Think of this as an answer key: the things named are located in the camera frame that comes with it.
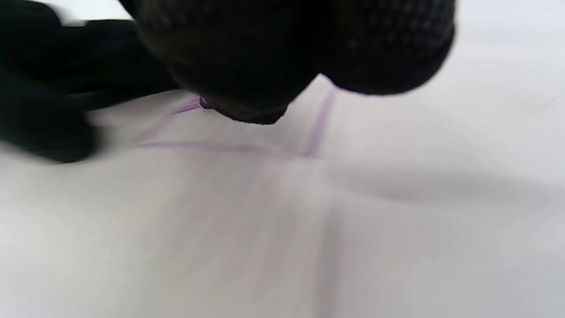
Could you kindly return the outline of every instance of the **finger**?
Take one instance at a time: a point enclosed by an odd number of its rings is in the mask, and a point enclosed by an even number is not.
[[[333,0],[324,74],[344,89],[397,94],[427,82],[454,37],[455,0]]]

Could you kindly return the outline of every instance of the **white surface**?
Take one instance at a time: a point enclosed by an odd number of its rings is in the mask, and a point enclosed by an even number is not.
[[[172,92],[93,114],[93,162],[0,157],[1,316],[565,316],[564,4],[459,9],[434,81],[338,93],[310,158],[323,78],[274,127],[193,110],[135,148]]]

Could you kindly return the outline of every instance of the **black glove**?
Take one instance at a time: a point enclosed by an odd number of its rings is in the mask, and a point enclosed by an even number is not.
[[[64,27],[38,2],[0,2],[0,141],[58,162],[99,147],[87,110],[176,89],[132,21]]]
[[[150,50],[224,115],[277,121],[319,73],[397,94],[441,67],[455,0],[121,0]]]

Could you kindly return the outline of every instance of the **drawn line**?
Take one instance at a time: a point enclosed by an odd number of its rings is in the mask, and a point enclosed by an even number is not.
[[[175,115],[186,113],[187,111],[191,111],[191,110],[195,110],[195,109],[199,109],[199,108],[201,108],[200,104],[195,104],[194,100],[193,100],[187,106],[183,106],[180,109],[177,109],[177,110],[173,111],[172,113],[165,115],[165,117],[163,117],[161,120],[159,120],[155,125],[153,125],[148,130],[146,130],[144,133],[142,133],[140,136],[135,138],[134,143],[141,143],[143,141],[150,140],[150,139],[156,137],[157,135],[159,135],[159,133],[161,131],[163,131],[172,122],[173,117]]]
[[[329,122],[329,117],[332,114],[333,105],[336,101],[336,96],[337,90],[333,88],[326,95],[321,106],[320,114],[314,123],[314,128],[312,128],[312,133],[310,134],[306,149],[302,154],[303,156],[313,157],[318,154],[318,151],[320,151],[326,127]]]
[[[177,141],[177,142],[161,142],[148,143],[134,146],[134,148],[191,148],[214,152],[234,152],[246,153],[256,156],[283,157],[292,158],[294,156],[288,154],[279,154],[266,149],[255,147],[252,145],[228,145],[222,143],[214,143],[213,141]]]
[[[329,117],[332,113],[335,100],[337,96],[337,90],[332,89],[329,91],[322,102],[321,110],[319,115],[314,123],[314,127],[308,137],[308,143],[302,154],[291,155],[291,154],[282,154],[279,152],[269,151],[267,149],[256,147],[253,145],[229,145],[223,143],[215,143],[213,141],[178,141],[178,142],[158,142],[158,143],[145,143],[141,145],[135,145],[134,148],[192,148],[192,149],[200,149],[205,151],[215,151],[215,152],[236,152],[236,153],[247,153],[247,154],[254,154],[256,156],[269,156],[269,157],[282,157],[282,158],[296,158],[296,157],[307,157],[312,158],[315,157],[318,151],[321,148],[324,133],[327,128],[327,124],[329,121]],[[151,129],[146,131],[142,136],[140,136],[137,140],[138,143],[144,140],[150,140],[156,137],[162,130],[164,130],[174,119],[175,115],[179,115],[182,113],[186,113],[187,111],[200,109],[200,104],[194,104],[194,101],[187,105],[183,106],[181,109],[168,114],[165,118],[163,118],[160,122],[158,122],[155,126]]]

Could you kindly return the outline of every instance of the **purple ink line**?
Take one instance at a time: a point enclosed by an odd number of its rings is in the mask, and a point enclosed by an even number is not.
[[[319,112],[318,118],[314,123],[314,127],[308,138],[308,143],[304,152],[299,156],[292,156],[288,154],[275,153],[273,151],[268,151],[260,147],[255,147],[252,145],[228,145],[221,143],[214,143],[212,141],[180,141],[180,142],[159,142],[159,143],[147,143],[134,146],[135,148],[192,148],[200,149],[204,151],[215,151],[215,152],[235,152],[235,153],[247,153],[254,154],[256,156],[272,156],[272,157],[283,157],[283,158],[293,158],[293,157],[307,157],[311,158],[315,156],[322,144],[324,133],[328,124],[329,117],[333,110],[333,105],[337,96],[337,90],[332,89],[329,91],[322,102],[321,110]],[[152,129],[145,132],[142,137],[138,138],[138,142],[143,140],[149,140],[157,136],[164,130],[173,120],[175,115],[186,113],[187,111],[202,108],[199,104],[199,99],[194,100],[191,104],[182,107],[179,110],[168,114],[160,122],[158,122]]]
[[[213,141],[177,141],[177,142],[148,143],[148,144],[134,146],[134,148],[187,148],[187,149],[199,149],[204,151],[214,151],[214,152],[253,154],[255,156],[289,157],[289,158],[292,157],[284,154],[277,154],[252,145],[228,145],[222,143],[214,143]]]
[[[314,128],[312,128],[312,133],[310,133],[308,144],[306,145],[306,149],[302,156],[313,157],[318,153],[318,151],[320,151],[329,117],[332,114],[333,105],[336,101],[336,96],[337,90],[332,88],[322,102],[320,114],[314,123]]]
[[[196,101],[196,103],[198,103],[198,99],[193,100],[187,106],[183,106],[180,109],[177,109],[177,110],[173,111],[172,113],[165,115],[165,117],[163,117],[161,120],[159,120],[155,125],[150,127],[148,130],[146,130],[144,133],[142,133],[139,137],[135,138],[134,142],[140,143],[140,142],[150,140],[150,139],[156,137],[161,131],[163,131],[172,122],[173,116],[178,115],[178,114],[182,114],[182,113],[186,113],[187,111],[191,111],[191,110],[201,108],[199,104],[195,104],[195,101]]]

